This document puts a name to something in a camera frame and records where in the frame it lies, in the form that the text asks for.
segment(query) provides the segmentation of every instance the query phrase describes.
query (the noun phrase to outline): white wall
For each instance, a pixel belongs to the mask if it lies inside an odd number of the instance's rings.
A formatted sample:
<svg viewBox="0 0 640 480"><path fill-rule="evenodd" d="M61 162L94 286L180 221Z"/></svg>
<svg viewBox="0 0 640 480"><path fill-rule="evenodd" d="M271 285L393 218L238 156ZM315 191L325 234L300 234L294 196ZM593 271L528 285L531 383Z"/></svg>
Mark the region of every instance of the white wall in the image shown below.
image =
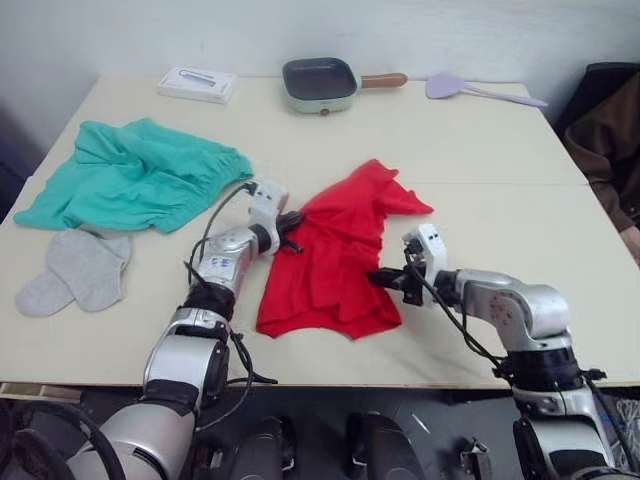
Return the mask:
<svg viewBox="0 0 640 480"><path fill-rule="evenodd" d="M640 1L0 0L0 129L35 162L101 73L277 75L319 55L523 82L553 119L588 63L640 61Z"/></svg>

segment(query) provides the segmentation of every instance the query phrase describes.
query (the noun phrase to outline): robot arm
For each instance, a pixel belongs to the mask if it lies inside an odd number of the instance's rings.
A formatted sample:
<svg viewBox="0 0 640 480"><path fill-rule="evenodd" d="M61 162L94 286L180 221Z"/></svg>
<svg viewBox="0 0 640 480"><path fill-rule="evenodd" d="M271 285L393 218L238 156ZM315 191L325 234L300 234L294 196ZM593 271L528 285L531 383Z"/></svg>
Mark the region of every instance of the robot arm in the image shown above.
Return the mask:
<svg viewBox="0 0 640 480"><path fill-rule="evenodd" d="M507 357L492 361L522 414L514 437L524 477L637 478L614 468L592 391L571 348L569 307L562 296L501 273L444 270L446 249L432 225L417 227L403 240L409 264L372 272L370 281L404 291L404 301L414 305L423 304L423 286L430 285L438 298L429 294L428 303L496 328Z"/></svg>
<svg viewBox="0 0 640 480"><path fill-rule="evenodd" d="M248 184L250 221L204 243L183 305L153 349L144 372L143 396L114 414L101 430L128 480L175 480L191 445L200 412L225 388L233 307L244 276L259 255L272 254L303 217L281 215L287 192L268 181ZM68 461L77 479L105 479L98 453L87 444Z"/></svg>

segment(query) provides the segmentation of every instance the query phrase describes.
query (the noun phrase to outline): red cloth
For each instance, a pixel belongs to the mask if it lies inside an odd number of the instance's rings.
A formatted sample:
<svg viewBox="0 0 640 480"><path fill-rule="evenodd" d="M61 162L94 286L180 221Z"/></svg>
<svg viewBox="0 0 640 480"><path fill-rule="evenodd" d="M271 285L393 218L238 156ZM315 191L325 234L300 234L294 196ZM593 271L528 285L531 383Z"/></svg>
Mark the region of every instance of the red cloth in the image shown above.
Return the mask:
<svg viewBox="0 0 640 480"><path fill-rule="evenodd" d="M357 339L402 323L387 292L365 275L378 268L387 214L433 212L393 179L397 174L370 160L304 206L305 221L290 235L304 252L276 254L259 332L277 337L322 327Z"/></svg>

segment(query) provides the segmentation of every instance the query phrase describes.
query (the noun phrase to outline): white table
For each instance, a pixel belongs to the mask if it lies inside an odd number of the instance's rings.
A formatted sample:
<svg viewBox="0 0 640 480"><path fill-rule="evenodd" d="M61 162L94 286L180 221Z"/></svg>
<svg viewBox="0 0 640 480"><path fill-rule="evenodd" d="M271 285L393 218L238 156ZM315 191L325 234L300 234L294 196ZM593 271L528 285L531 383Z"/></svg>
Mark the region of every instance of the white table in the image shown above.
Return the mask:
<svg viewBox="0 0 640 480"><path fill-rule="evenodd" d="M417 223L435 223L452 268L502 271L556 287L572 307L581 365L606 370L611 385L640 383L640 272L535 109L472 96L428 101L422 85L410 84L362 95L351 110L320 118L288 111L273 79L243 79L226 107L159 97L153 84L101 79L14 211L28 207L68 158L79 123L88 119L122 125L150 116L236 146L259 174L290 189L292 209L375 156L399 168L401 183L436 209L431 216L390 217L381 265L400 266L402 234ZM503 88L524 93L515 85ZM235 199L215 229L245 221L247 204ZM53 232L16 227L7 217L0 227L0 380L140 384L151 348L184 300L181 261L206 217L170 235L135 233L125 298L117 305L87 314L72 304L45 319L23 317L13 296L42 269ZM403 326L356 342L319 329L276 340L255 333L269 267L269 259L252 266L233 319L260 373L297 385L505 386L440 312L402 305L399 295ZM472 320L471 329L491 351L500 351L491 327ZM243 373L232 359L230 375Z"/></svg>

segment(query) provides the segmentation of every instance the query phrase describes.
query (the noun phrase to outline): teal cloth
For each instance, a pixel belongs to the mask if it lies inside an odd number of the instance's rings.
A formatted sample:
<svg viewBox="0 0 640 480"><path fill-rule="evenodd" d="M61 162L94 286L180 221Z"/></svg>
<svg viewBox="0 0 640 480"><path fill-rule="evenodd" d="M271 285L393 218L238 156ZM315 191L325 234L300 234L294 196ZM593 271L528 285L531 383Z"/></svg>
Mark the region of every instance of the teal cloth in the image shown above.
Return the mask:
<svg viewBox="0 0 640 480"><path fill-rule="evenodd" d="M171 232L211 206L227 184L252 175L235 148L148 118L122 128L84 122L75 147L31 208L16 213L17 224Z"/></svg>

